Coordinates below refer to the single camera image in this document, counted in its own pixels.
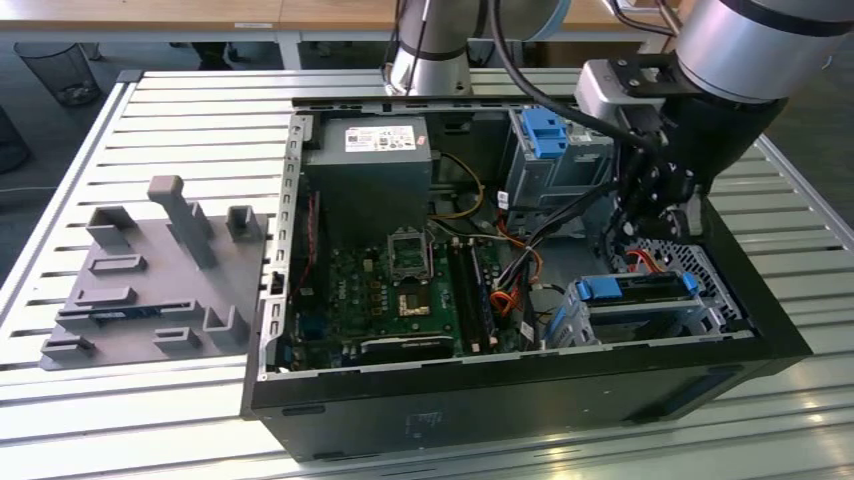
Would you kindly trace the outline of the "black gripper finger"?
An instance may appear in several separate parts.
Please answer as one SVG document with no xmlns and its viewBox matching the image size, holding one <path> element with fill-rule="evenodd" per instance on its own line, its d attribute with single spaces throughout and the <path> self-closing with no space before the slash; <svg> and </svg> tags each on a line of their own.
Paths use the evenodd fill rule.
<svg viewBox="0 0 854 480">
<path fill-rule="evenodd" d="M 699 238 L 703 235 L 703 192 L 699 187 L 675 201 L 659 215 L 664 238 Z"/>
<path fill-rule="evenodd" d="M 620 230 L 639 236 L 659 222 L 658 185 L 662 172 L 658 160 L 643 150 L 634 150 L 619 175 Z"/>
</svg>

